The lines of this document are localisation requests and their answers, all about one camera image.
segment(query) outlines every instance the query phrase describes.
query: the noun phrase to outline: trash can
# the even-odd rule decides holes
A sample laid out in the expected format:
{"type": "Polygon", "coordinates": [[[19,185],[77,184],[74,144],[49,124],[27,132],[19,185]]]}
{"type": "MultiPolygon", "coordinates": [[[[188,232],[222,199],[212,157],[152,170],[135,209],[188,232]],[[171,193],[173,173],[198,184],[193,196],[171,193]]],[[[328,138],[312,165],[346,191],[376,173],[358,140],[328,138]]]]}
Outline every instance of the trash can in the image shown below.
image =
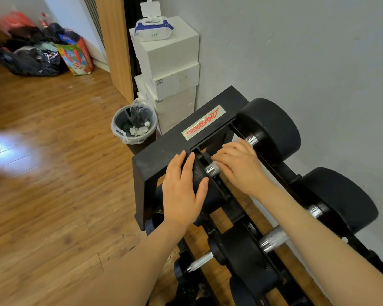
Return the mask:
{"type": "Polygon", "coordinates": [[[112,119],[112,133],[126,144],[133,154],[148,147],[156,140],[158,125],[158,116],[152,106],[136,99],[132,104],[122,107],[116,112],[112,119]],[[132,129],[141,130],[141,126],[145,127],[145,123],[149,122],[147,133],[133,135],[129,131],[132,129]]]}

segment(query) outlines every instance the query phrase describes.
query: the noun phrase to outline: white wall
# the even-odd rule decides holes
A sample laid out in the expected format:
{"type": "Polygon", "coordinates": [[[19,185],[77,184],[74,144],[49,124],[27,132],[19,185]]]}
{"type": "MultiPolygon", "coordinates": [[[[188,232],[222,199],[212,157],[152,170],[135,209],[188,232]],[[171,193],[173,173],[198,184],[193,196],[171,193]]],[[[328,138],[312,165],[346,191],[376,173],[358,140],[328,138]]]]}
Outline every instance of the white wall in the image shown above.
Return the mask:
{"type": "Polygon", "coordinates": [[[376,203],[358,233],[383,259],[383,0],[158,0],[200,34],[200,107],[233,85],[302,137],[287,164],[336,170],[376,203]]]}
{"type": "Polygon", "coordinates": [[[45,2],[62,27],[74,30],[85,39],[92,58],[108,64],[104,45],[84,0],[45,0],[45,2]]]}
{"type": "Polygon", "coordinates": [[[49,13],[50,11],[44,0],[0,0],[0,16],[14,10],[14,6],[36,25],[40,25],[41,12],[49,13]]]}

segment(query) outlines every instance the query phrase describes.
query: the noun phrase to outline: dumbbell handle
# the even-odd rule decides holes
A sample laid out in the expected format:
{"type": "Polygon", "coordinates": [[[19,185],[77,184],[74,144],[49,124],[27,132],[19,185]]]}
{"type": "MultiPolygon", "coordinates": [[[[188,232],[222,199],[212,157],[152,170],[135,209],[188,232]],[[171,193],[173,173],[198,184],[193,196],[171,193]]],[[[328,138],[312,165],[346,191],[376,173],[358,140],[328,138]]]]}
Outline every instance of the dumbbell handle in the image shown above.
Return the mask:
{"type": "MultiPolygon", "coordinates": [[[[251,147],[254,147],[255,144],[257,144],[259,141],[258,141],[258,138],[256,138],[254,135],[250,135],[250,136],[247,136],[247,138],[245,139],[245,141],[251,145],[251,147]]],[[[210,176],[214,177],[216,175],[218,175],[220,173],[220,168],[217,166],[217,164],[213,161],[211,164],[209,164],[207,167],[206,167],[206,172],[207,174],[209,174],[210,176]]]]}
{"type": "MultiPolygon", "coordinates": [[[[318,219],[320,216],[322,216],[324,212],[323,209],[325,209],[324,205],[321,205],[321,208],[316,205],[311,205],[307,208],[307,211],[311,214],[311,216],[318,219]]],[[[263,236],[260,239],[259,244],[265,253],[269,253],[284,244],[287,240],[289,240],[288,235],[285,233],[282,227],[278,225],[273,228],[272,231],[263,236]]],[[[187,272],[194,272],[209,262],[212,258],[214,258],[213,253],[211,251],[207,252],[202,257],[191,263],[187,268],[187,272]]]]}

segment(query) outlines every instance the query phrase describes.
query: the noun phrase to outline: baseboard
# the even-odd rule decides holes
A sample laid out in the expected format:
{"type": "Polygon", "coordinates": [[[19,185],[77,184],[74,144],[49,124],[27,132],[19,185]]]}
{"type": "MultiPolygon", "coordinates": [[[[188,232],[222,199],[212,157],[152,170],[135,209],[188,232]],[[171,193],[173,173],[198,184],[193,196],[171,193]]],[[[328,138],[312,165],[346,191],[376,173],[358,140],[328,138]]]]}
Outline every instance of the baseboard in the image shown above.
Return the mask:
{"type": "Polygon", "coordinates": [[[111,72],[111,70],[109,69],[109,65],[107,65],[106,63],[103,63],[102,61],[99,61],[99,60],[94,59],[94,58],[92,58],[92,62],[95,66],[101,68],[102,70],[107,71],[107,72],[111,72]]]}

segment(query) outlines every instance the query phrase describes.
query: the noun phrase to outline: logo sticker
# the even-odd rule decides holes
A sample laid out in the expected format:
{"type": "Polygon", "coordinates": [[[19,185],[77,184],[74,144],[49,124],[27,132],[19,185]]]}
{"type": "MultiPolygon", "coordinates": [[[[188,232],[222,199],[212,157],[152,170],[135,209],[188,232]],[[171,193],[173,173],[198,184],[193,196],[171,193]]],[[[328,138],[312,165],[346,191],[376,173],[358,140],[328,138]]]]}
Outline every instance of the logo sticker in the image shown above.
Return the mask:
{"type": "Polygon", "coordinates": [[[195,124],[191,125],[189,128],[182,132],[184,138],[186,140],[191,139],[197,133],[199,133],[204,128],[207,128],[211,123],[217,120],[219,117],[225,114],[225,110],[218,105],[214,109],[212,109],[207,115],[205,115],[202,119],[200,119],[195,124]]]}

